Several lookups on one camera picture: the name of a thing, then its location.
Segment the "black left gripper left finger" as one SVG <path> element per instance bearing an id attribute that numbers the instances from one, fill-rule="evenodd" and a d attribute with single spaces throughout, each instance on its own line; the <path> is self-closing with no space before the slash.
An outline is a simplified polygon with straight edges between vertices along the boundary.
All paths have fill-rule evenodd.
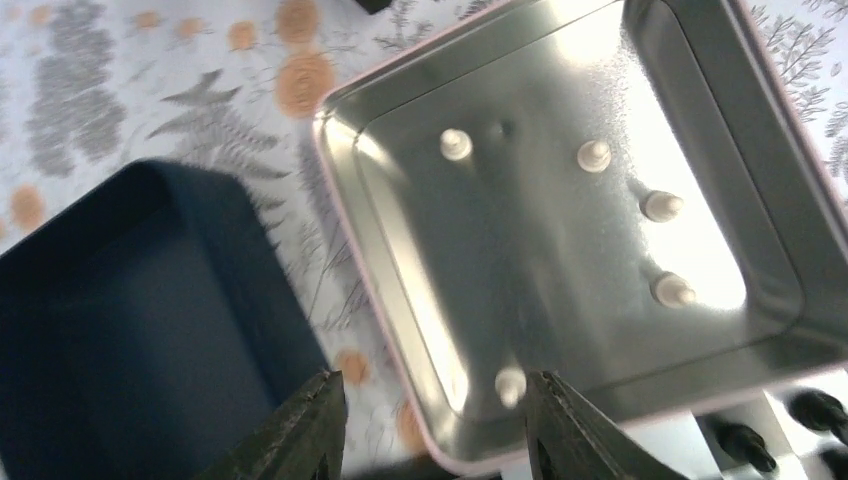
<path id="1" fill-rule="evenodd" d="M 339 479 L 347 423 L 343 375 L 321 372 L 200 479 Z"/>

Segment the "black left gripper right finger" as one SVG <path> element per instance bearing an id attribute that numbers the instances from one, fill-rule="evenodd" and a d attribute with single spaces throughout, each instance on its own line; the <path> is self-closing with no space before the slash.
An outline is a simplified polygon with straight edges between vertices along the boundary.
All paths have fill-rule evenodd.
<path id="1" fill-rule="evenodd" d="M 527 375 L 526 438 L 534 479 L 682 479 L 558 375 Z"/>

